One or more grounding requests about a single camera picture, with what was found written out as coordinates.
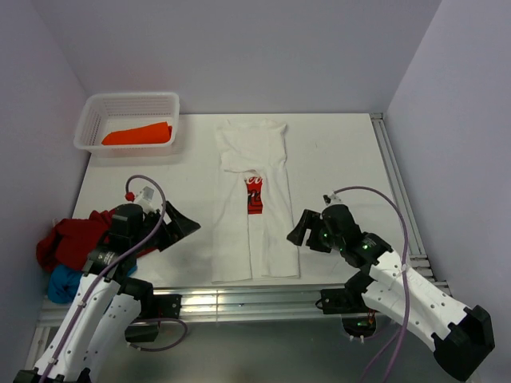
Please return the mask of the white printed t-shirt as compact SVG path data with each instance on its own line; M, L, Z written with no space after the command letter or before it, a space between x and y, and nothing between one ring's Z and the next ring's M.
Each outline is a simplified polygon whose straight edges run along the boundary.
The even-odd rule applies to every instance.
M212 228L212 282L297 278L299 252L287 177L286 124L226 120L219 153Z

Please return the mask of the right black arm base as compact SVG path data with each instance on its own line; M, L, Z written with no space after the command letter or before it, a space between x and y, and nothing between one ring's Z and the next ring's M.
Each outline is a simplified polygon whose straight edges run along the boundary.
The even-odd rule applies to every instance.
M325 315L340 315L348 337L363 339L376 332L374 311L366 306L360 296L353 295L348 289L321 290L315 306Z

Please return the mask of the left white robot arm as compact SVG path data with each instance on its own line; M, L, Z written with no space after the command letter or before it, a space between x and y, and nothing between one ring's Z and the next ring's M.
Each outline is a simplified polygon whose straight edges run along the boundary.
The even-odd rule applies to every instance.
M144 251L163 251L200 229L170 202L164 210L126 203L89 253L77 293L47 350L16 382L92 382L112 346L134 323L157 324L152 283L131 270Z

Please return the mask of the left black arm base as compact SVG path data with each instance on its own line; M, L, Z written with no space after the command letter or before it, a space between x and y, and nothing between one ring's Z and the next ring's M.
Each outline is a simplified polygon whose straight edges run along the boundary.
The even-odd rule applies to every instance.
M180 318L180 294L157 294L144 301L142 312L125 331L129 343L151 343L160 333L164 323L172 323Z

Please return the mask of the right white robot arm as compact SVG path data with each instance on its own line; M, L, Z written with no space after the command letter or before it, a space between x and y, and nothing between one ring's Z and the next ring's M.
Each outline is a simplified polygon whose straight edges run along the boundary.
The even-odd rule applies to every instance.
M319 305L325 314L372 309L405 324L458 381L467 381L494 349L491 317L485 309L468 307L416 270L403 267L400 255L386 241L361 231L346 205L303 211L287 240L313 251L338 251L358 269L342 288L321 290Z

